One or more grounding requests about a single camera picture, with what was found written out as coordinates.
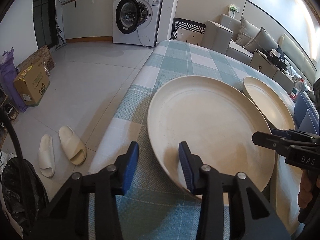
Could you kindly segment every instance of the washing machine door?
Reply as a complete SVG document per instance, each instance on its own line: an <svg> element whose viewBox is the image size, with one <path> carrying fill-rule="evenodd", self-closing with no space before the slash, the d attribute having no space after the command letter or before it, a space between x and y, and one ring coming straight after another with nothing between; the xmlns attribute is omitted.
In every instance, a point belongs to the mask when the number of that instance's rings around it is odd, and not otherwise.
<svg viewBox="0 0 320 240"><path fill-rule="evenodd" d="M129 34L134 32L141 20L140 6L136 0L121 0L116 9L116 24L118 29Z"/></svg>

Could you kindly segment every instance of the checkered tablecloth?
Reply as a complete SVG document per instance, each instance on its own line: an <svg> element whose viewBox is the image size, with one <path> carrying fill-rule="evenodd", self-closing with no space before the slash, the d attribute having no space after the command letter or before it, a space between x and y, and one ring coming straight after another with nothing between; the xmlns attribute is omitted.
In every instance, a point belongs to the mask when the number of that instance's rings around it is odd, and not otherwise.
<svg viewBox="0 0 320 240"><path fill-rule="evenodd" d="M230 57L199 46L162 41L128 89L99 145L89 169L95 173L114 163L131 141L139 143L140 155L131 189L117 196L124 240L195 239L201 203L180 190L158 163L147 132L147 113L154 93L166 82L185 75L221 80L242 91L246 76L269 85L291 114L293 103L273 80ZM94 239L94 198L89 208L89 235ZM229 239L228 207L225 207L225 239Z"/></svg>

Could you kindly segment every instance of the beige plate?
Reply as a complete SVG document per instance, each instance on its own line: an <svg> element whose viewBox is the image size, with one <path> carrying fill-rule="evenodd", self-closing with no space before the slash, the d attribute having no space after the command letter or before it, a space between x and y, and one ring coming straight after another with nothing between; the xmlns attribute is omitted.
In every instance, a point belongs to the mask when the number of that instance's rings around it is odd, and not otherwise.
<svg viewBox="0 0 320 240"><path fill-rule="evenodd" d="M273 127L280 130L295 129L288 108L268 85L254 77L245 77L243 92L255 103Z"/></svg>
<svg viewBox="0 0 320 240"><path fill-rule="evenodd" d="M221 173L245 172L262 191L271 178L275 152L252 143L256 131L270 133L258 108L237 89L212 78L173 79L155 93L149 106L153 151L168 176L185 189L178 157L181 141Z"/></svg>
<svg viewBox="0 0 320 240"><path fill-rule="evenodd" d="M277 129L295 129L289 110L281 98L265 83L253 78L243 79L244 94L250 98L265 118ZM297 196L302 171L284 162L284 157L276 158L270 185L270 202L290 234L299 226L299 206Z"/></svg>

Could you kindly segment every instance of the blue bowl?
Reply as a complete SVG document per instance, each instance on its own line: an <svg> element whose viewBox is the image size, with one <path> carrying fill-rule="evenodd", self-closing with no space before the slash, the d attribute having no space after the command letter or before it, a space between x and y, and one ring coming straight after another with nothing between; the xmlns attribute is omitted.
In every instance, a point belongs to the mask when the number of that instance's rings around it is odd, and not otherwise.
<svg viewBox="0 0 320 240"><path fill-rule="evenodd" d="M301 132L308 132L319 135L319 122L316 120L309 109L307 109L307 113L303 118L298 130Z"/></svg>
<svg viewBox="0 0 320 240"><path fill-rule="evenodd" d="M311 101L308 100L307 96L303 94L303 92L298 94L296 105L294 106L294 119L298 127L300 127L303 118L306 116L307 109L310 110L315 119L319 122L318 113L311 104Z"/></svg>

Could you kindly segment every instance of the tiled floor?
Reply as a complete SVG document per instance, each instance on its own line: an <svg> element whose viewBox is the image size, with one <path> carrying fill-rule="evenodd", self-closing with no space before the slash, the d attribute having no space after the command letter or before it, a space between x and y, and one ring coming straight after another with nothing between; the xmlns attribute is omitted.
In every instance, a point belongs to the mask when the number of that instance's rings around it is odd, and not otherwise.
<svg viewBox="0 0 320 240"><path fill-rule="evenodd" d="M52 53L55 68L39 106L20 113L14 124L22 153L36 172L41 137L53 138L55 174L44 185L49 197L73 173L75 166L60 146L58 131L69 125L86 145L84 164L76 171L87 174L86 167L104 135L121 99L148 59L152 49L111 42L71 43ZM10 137L2 150L14 152Z"/></svg>

